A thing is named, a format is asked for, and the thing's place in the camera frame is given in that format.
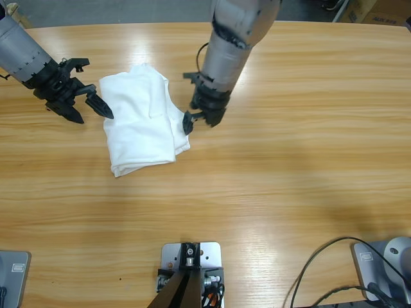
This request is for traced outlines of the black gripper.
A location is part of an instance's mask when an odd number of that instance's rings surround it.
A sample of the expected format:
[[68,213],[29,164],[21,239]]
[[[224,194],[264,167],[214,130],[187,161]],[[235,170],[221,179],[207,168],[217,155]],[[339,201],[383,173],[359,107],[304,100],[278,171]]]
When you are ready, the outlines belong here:
[[83,72],[83,62],[47,62],[38,73],[32,73],[28,81],[22,84],[34,90],[34,95],[39,99],[44,99],[47,102],[48,110],[54,111],[59,116],[64,117],[68,121],[84,124],[81,114],[71,105],[60,104],[67,100],[74,100],[75,95],[86,95],[85,103],[91,107],[99,116],[107,119],[113,119],[112,110],[99,97],[96,91],[96,86],[93,84],[86,85],[75,77],[71,77],[73,69],[78,73]]
[[218,92],[205,85],[197,85],[191,100],[191,108],[202,112],[190,113],[186,111],[182,120],[184,133],[189,135],[193,131],[193,125],[199,119],[204,119],[211,127],[218,125],[226,111],[231,98],[231,91]]

